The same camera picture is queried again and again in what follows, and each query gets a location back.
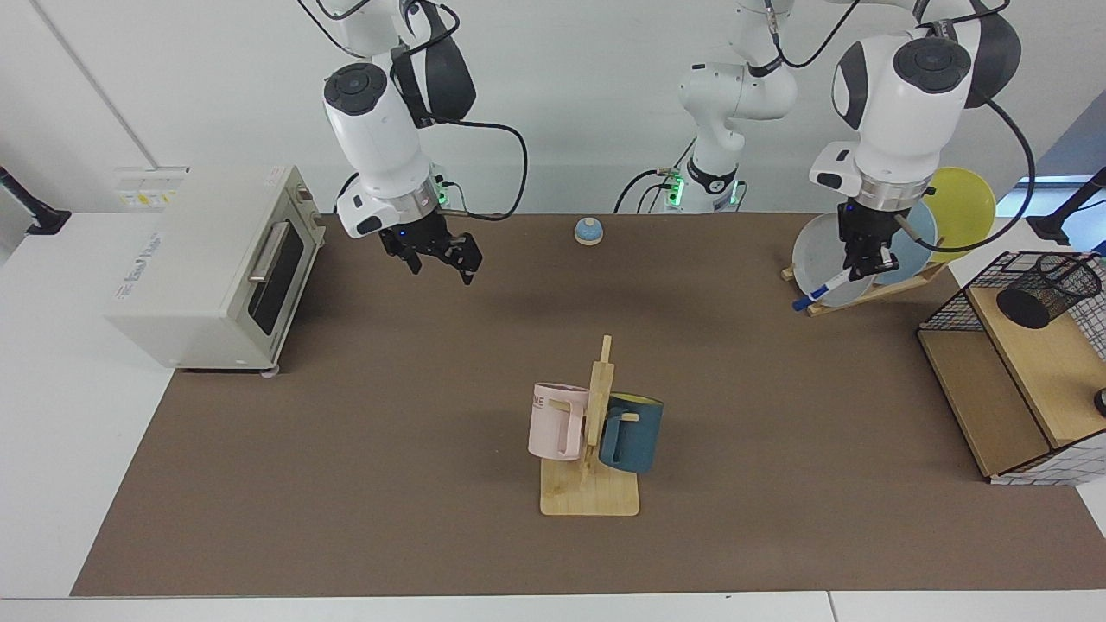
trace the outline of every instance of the mug handle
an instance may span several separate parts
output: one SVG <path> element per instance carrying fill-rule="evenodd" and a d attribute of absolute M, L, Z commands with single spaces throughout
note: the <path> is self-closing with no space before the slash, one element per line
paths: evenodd
<path fill-rule="evenodd" d="M 580 429 L 584 423 L 584 406 L 563 400 L 557 400 L 557 402 L 568 406 L 568 416 L 562 419 L 564 424 L 561 426 L 561 438 L 560 443 L 557 443 L 557 453 L 564 458 L 580 454 Z"/>
<path fill-rule="evenodd" d="M 619 460 L 617 458 L 617 456 L 618 456 L 618 428 L 622 426 L 622 422 L 636 422 L 636 421 L 639 421 L 639 419 L 640 419 L 640 417 L 637 415 L 637 413 L 632 413 L 629 411 L 629 408 L 625 408 L 623 406 L 614 406 L 614 407 L 607 410 L 606 429 L 604 429 L 603 434 L 604 435 L 606 435 L 606 434 L 613 434 L 614 437 L 615 437 L 615 440 L 614 440 L 614 450 L 611 452 L 611 464 L 612 465 L 620 465 L 622 464 L 622 460 Z"/>

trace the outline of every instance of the oven window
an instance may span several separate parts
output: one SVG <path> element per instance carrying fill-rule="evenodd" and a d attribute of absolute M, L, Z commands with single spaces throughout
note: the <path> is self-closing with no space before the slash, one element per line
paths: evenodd
<path fill-rule="evenodd" d="M 303 239 L 293 226 L 289 230 L 289 236 L 284 238 L 284 245 L 281 246 L 272 276 L 268 282 L 259 283 L 253 289 L 253 298 L 250 299 L 250 317 L 267 335 L 273 334 L 276 317 L 284 307 L 284 299 L 295 278 L 295 268 L 300 265 L 301 257 L 303 257 Z"/>

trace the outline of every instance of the oven door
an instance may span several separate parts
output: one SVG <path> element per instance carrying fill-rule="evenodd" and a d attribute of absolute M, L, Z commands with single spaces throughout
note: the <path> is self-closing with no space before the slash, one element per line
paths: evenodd
<path fill-rule="evenodd" d="M 262 232 L 261 249 L 247 272 L 238 323 L 273 364 L 317 250 L 312 225 L 304 222 L 285 196 Z"/>

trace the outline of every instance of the wall outlet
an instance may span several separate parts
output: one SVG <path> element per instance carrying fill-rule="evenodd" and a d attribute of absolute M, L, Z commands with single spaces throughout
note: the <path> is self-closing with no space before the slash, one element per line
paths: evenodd
<path fill-rule="evenodd" d="M 173 200 L 187 175 L 187 166 L 116 168 L 115 191 L 127 207 L 160 210 Z"/>

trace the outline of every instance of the white table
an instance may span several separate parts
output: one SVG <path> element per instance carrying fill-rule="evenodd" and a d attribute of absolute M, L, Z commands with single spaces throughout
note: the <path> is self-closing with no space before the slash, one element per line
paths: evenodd
<path fill-rule="evenodd" d="M 66 599 L 171 372 L 101 312 L 157 216 L 74 215 L 0 268 L 0 621 L 1102 620 L 1106 591 L 414 599 Z M 1026 229 L 1003 248 L 1055 248 Z M 970 278 L 997 252 L 953 265 Z M 1106 525 L 1106 483 L 1081 488 Z"/>

